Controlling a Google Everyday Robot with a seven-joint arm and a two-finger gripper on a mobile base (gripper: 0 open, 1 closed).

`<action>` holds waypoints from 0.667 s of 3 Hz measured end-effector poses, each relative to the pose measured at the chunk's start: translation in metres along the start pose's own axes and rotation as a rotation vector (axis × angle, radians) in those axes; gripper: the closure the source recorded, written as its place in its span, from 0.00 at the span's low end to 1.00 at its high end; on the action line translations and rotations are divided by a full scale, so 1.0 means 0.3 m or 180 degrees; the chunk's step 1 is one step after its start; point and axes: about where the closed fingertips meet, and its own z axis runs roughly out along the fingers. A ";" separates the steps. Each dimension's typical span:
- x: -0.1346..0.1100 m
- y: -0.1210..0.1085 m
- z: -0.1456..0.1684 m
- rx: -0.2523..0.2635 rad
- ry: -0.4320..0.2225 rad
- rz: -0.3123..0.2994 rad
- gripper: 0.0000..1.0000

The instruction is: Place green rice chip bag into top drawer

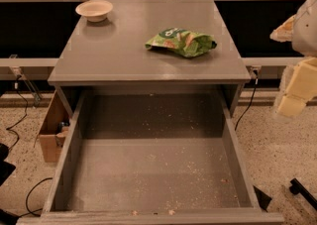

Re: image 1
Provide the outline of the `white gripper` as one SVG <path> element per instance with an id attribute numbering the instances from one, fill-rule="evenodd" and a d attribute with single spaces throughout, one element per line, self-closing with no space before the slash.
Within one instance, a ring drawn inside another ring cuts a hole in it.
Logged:
<path id="1" fill-rule="evenodd" d="M 317 0 L 306 0 L 296 16 L 289 17 L 269 37 L 281 43 L 292 41 L 292 48 L 304 56 L 317 56 Z M 300 61 L 284 80 L 286 87 L 277 102 L 276 113 L 294 118 L 317 96 L 317 58 Z"/>

